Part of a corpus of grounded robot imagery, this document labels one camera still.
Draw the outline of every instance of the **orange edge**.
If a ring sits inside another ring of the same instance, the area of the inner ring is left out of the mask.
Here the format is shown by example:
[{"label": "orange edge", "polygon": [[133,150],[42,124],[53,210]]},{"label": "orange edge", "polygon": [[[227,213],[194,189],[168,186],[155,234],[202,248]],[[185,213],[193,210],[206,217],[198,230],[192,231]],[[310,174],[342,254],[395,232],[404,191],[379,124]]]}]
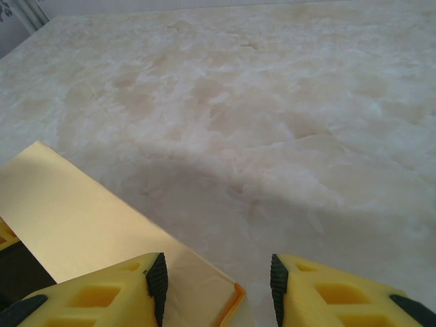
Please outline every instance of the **orange edge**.
[{"label": "orange edge", "polygon": [[229,324],[234,314],[239,308],[239,305],[244,300],[245,290],[238,283],[234,284],[233,296],[229,299],[222,312],[219,314],[215,327],[224,327]]}]

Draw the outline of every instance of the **beige marble countertop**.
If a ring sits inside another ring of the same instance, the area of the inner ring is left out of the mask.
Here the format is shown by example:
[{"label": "beige marble countertop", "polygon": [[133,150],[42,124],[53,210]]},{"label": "beige marble countertop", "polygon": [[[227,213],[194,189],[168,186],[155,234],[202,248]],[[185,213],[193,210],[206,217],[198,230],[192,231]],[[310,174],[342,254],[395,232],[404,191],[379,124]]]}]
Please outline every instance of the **beige marble countertop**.
[{"label": "beige marble countertop", "polygon": [[56,18],[0,61],[0,164],[41,140],[242,283],[272,253],[436,309],[436,3]]}]

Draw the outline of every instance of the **black rubber pad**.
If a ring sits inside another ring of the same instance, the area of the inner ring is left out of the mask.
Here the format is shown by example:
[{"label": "black rubber pad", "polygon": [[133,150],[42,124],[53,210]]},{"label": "black rubber pad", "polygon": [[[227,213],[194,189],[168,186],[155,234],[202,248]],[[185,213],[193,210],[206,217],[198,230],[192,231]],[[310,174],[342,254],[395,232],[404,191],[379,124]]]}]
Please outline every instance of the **black rubber pad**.
[{"label": "black rubber pad", "polygon": [[0,312],[0,326],[17,327],[46,302],[47,299],[47,296],[40,294],[11,305],[6,310]]},{"label": "black rubber pad", "polygon": [[436,313],[422,303],[401,295],[391,295],[390,298],[422,327],[436,327]]},{"label": "black rubber pad", "polygon": [[165,255],[160,253],[150,271],[144,271],[144,273],[149,287],[149,295],[155,299],[157,325],[162,327],[166,292],[168,290],[168,271],[166,270]]},{"label": "black rubber pad", "polygon": [[270,286],[272,292],[272,300],[274,301],[275,317],[277,325],[282,327],[283,318],[285,317],[285,308],[283,303],[283,297],[287,292],[287,278],[289,272],[286,267],[281,263],[277,254],[272,255],[271,260],[271,275]]}]

